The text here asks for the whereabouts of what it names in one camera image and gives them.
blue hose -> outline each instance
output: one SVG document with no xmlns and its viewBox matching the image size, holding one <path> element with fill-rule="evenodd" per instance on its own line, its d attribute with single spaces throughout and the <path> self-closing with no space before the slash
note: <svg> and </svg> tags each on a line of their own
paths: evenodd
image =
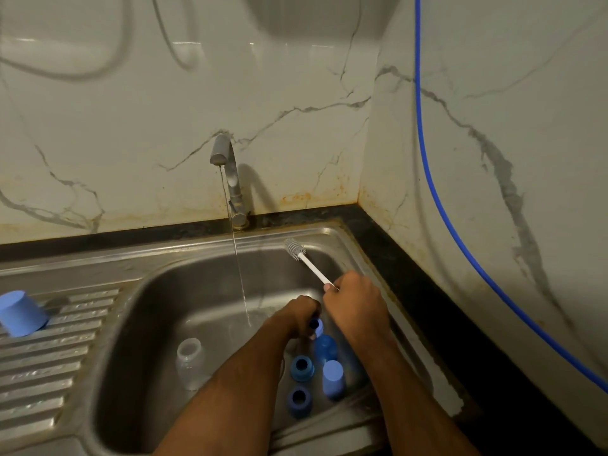
<svg viewBox="0 0 608 456">
<path fill-rule="evenodd" d="M 416 78 L 415 78 L 415 86 L 416 86 L 416 123 L 418 126 L 418 141 L 420 143 L 420 155 L 422 158 L 422 166 L 424 167 L 424 175 L 426 176 L 426 182 L 429 184 L 429 190 L 431 195 L 433 196 L 433 200 L 435 201 L 435 206 L 437 206 L 437 210 L 441 215 L 441 218 L 445 222 L 447 229 L 452 235 L 452 238 L 460 248 L 460 251 L 465 255 L 467 260 L 471 263 L 471 266 L 475 268 L 477 273 L 483 278 L 483 280 L 490 285 L 490 287 L 497 293 L 498 297 L 502 299 L 502 301 L 513 311 L 515 314 L 524 322 L 526 325 L 532 329 L 536 334 L 538 334 L 549 346 L 558 353 L 563 359 L 565 359 L 570 365 L 576 368 L 583 376 L 589 379 L 592 383 L 597 385 L 601 390 L 608 393 L 608 382 L 594 373 L 591 369 L 587 368 L 581 360 L 576 358 L 573 354 L 568 352 L 564 347 L 562 347 L 554 338 L 549 336 L 539 325 L 537 325 L 534 320 L 532 320 L 528 315 L 521 310 L 517 304 L 513 302 L 513 300 L 506 295 L 503 289 L 498 286 L 498 284 L 492 280 L 492 278 L 488 275 L 488 273 L 483 270 L 481 265 L 477 262 L 477 260 L 473 257 L 471 252 L 468 250 L 466 245 L 463 243 L 462 239 L 454 229 L 452 222 L 447 217 L 447 213 L 441 204 L 441 200 L 439 199 L 439 195 L 437 194 L 437 189 L 435 189 L 435 183 L 433 183 L 433 178 L 430 175 L 429 168 L 429 160 L 426 155 L 426 145 L 424 144 L 424 132 L 422 130 L 422 99 L 421 99 L 421 85 L 420 85 L 420 24 L 421 24 L 421 0 L 416 0 L 416 38 L 415 38 L 415 60 L 416 60 Z"/>
</svg>

brush bristles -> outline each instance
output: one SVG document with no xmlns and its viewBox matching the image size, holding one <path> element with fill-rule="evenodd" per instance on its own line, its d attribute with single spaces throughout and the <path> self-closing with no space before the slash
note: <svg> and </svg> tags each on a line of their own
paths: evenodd
<svg viewBox="0 0 608 456">
<path fill-rule="evenodd" d="M 287 250 L 287 253 L 291 254 L 291 257 L 293 257 L 293 259 L 295 259 L 296 261 L 300 260 L 300 256 L 298 256 L 298 254 L 300 254 L 300 253 L 306 254 L 306 250 L 304 249 L 304 246 L 300 245 L 293 238 L 286 238 L 283 243 L 285 245 L 285 249 Z"/>
</svg>

faucet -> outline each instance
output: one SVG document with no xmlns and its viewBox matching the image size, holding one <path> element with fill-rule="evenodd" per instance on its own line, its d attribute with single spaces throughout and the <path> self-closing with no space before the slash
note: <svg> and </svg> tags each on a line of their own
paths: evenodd
<svg viewBox="0 0 608 456">
<path fill-rule="evenodd" d="M 230 205 L 232 229 L 242 230 L 249 225 L 247 219 L 248 211 L 243 204 L 243 194 L 241 184 L 238 181 L 237 161 L 234 158 L 232 142 L 225 134 L 220 134 L 215 138 L 209 163 L 217 167 L 224 167 L 226 182 L 228 182 L 228 192 L 230 193 Z"/>
</svg>

stainless steel sink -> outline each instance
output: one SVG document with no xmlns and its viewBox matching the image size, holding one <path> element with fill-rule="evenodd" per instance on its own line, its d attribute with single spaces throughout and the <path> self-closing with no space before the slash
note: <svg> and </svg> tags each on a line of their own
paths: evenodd
<svg viewBox="0 0 608 456">
<path fill-rule="evenodd" d="M 175 372 L 182 340 L 201 340 L 211 375 L 290 299 L 307 294 L 321 300 L 322 284 L 285 252 L 286 237 L 297 237 L 330 279 L 355 269 L 383 288 L 402 353 L 440 404 L 456 414 L 461 406 L 456 392 L 356 242 L 338 224 L 317 224 L 237 235 L 246 305 L 231 237 L 0 268 L 0 291 L 25 289 L 53 315 L 49 326 L 31 337 L 0 334 L 0 453 L 61 437 L 76 437 L 91 455 L 152 452 L 193 395 Z M 313 356 L 311 343 L 291 341 L 275 405 L 272 453 L 347 454 L 385 439 L 365 371 L 331 320 L 322 318 L 338 341 L 346 396 L 330 401 L 315 374 L 308 384 L 311 416 L 289 415 L 286 398 L 295 383 L 288 367 L 298 354 Z"/>
</svg>

black granite counter edge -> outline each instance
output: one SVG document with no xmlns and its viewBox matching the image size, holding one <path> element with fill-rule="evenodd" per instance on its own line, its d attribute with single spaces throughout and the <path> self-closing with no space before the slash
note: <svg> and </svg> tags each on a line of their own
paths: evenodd
<svg viewBox="0 0 608 456">
<path fill-rule="evenodd" d="M 251 218 L 251 228 L 343 221 L 443 363 L 480 407 L 459 426 L 483 454 L 599 454 L 360 206 Z M 226 219 L 0 245 L 0 262 L 230 233 Z"/>
</svg>

